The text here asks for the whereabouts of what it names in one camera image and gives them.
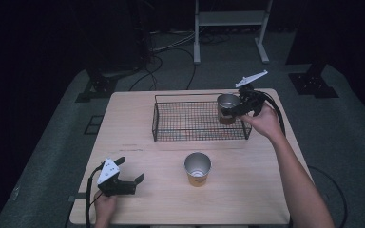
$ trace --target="black wire basket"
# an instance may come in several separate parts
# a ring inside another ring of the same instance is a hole
[[[155,142],[248,140],[250,136],[252,127],[248,123],[236,120],[225,125],[219,122],[216,101],[160,103],[158,98],[162,96],[186,97],[201,94],[155,96],[152,124]]]

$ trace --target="tabletop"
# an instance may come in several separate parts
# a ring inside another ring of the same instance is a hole
[[[306,162],[274,89],[257,89],[272,96],[285,123],[286,137],[308,172]],[[135,195],[119,196],[113,224],[232,225],[287,224],[289,212],[283,195],[278,162],[272,145],[257,131],[248,140],[154,141],[152,123],[157,95],[189,95],[194,102],[216,101],[235,89],[116,92],[109,101],[82,179],[87,179],[106,158],[126,157],[119,179],[133,181],[144,173]],[[164,96],[166,102],[186,102],[187,96]],[[189,184],[183,161],[200,151],[212,169],[202,187]],[[98,190],[96,174],[92,194]],[[94,207],[90,220],[95,221]],[[70,221],[83,224],[85,200],[74,202]]]

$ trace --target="person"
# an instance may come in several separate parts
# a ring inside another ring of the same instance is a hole
[[[286,204],[295,227],[335,227],[324,200],[281,131],[275,110],[264,103],[258,116],[243,115],[239,118],[251,124],[273,145]],[[109,224],[115,211],[115,199],[101,196],[101,199],[95,201],[96,228],[105,227],[97,224]]]

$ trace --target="table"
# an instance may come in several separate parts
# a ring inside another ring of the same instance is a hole
[[[195,39],[194,63],[201,62],[200,27],[201,26],[244,26],[261,25],[259,37],[255,38],[259,56],[264,64],[269,63],[268,55],[263,47],[263,37],[268,25],[273,0],[268,0],[265,10],[252,11],[200,11],[199,0],[195,1]]]
[[[298,142],[273,89],[270,94],[283,115],[286,135],[308,172]],[[145,173],[136,195],[119,196],[114,224],[227,225],[286,224],[289,212],[281,185],[278,163],[269,141],[253,130],[248,140],[154,142],[151,132],[155,95],[208,94],[198,101],[216,101],[216,93],[234,89],[195,91],[116,92],[109,101],[100,132],[88,161],[79,192],[85,193],[87,179],[106,158],[117,160],[120,180],[133,181]],[[170,96],[170,101],[181,99]],[[212,160],[212,170],[203,187],[193,187],[183,169],[185,157],[201,151]],[[93,180],[92,195],[98,190]],[[85,223],[85,200],[74,202],[70,221]],[[94,207],[90,208],[94,223]]]

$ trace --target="metal cup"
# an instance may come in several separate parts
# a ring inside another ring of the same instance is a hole
[[[221,94],[218,97],[218,119],[219,123],[224,125],[230,125],[233,124],[236,121],[235,117],[232,117],[231,115],[224,116],[223,113],[221,113],[222,108],[232,108],[241,103],[241,99],[230,93]]]
[[[209,157],[201,152],[195,152],[185,158],[183,165],[191,185],[201,187],[206,183],[207,176],[212,167]]]

